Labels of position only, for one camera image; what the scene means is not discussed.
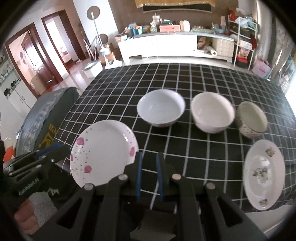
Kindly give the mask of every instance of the curtain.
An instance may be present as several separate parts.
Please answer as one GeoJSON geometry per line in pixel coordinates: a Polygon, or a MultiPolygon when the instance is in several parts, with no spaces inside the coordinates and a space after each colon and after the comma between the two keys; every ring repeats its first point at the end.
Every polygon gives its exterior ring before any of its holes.
{"type": "Polygon", "coordinates": [[[146,6],[181,6],[190,4],[210,4],[215,7],[215,0],[135,0],[137,8],[146,6]]]}

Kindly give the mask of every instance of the orange toy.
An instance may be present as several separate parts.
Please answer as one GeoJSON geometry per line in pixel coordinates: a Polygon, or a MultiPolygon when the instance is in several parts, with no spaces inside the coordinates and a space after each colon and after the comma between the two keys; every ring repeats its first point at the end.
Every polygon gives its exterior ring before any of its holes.
{"type": "Polygon", "coordinates": [[[11,160],[14,157],[15,157],[15,150],[13,149],[12,146],[10,146],[10,147],[7,148],[7,150],[5,152],[5,155],[3,157],[3,161],[7,162],[7,161],[11,160]]]}

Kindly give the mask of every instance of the grid pattern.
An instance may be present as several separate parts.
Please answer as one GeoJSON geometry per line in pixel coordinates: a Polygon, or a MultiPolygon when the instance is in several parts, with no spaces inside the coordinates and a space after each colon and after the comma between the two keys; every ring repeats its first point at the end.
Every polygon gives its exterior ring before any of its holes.
{"type": "MultiPolygon", "coordinates": [[[[134,132],[143,152],[141,201],[151,209],[173,211],[174,203],[160,202],[155,154],[164,153],[176,172],[196,185],[213,182],[242,210],[256,211],[248,202],[242,183],[244,157],[259,139],[274,142],[286,165],[286,180],[276,209],[296,195],[296,119],[283,92],[254,75],[194,64],[142,64],[102,71],[86,88],[63,121],[56,141],[73,146],[91,124],[118,120],[134,132]],[[137,114],[140,98],[156,89],[180,93],[186,110],[167,128],[155,128],[137,114]],[[218,134],[207,134],[193,123],[190,101],[204,91],[225,96],[235,107],[242,101],[256,103],[266,114],[268,130],[261,138],[242,136],[235,123],[218,134]]],[[[63,162],[69,168],[69,157],[63,162]]]]}

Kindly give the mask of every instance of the gray blanket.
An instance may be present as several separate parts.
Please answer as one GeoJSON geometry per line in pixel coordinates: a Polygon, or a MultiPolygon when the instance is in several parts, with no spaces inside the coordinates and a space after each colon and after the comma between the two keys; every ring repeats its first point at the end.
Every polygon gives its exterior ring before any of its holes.
{"type": "Polygon", "coordinates": [[[16,156],[33,151],[44,121],[67,89],[69,88],[47,93],[36,101],[21,127],[16,145],[16,156]]]}

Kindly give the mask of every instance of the pink bag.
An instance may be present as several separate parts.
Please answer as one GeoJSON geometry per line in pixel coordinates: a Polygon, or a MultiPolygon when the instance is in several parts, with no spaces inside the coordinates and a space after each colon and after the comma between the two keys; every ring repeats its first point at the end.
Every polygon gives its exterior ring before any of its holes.
{"type": "Polygon", "coordinates": [[[267,60],[260,61],[257,59],[252,69],[252,72],[261,78],[267,78],[270,74],[270,71],[271,68],[269,67],[267,60]]]}

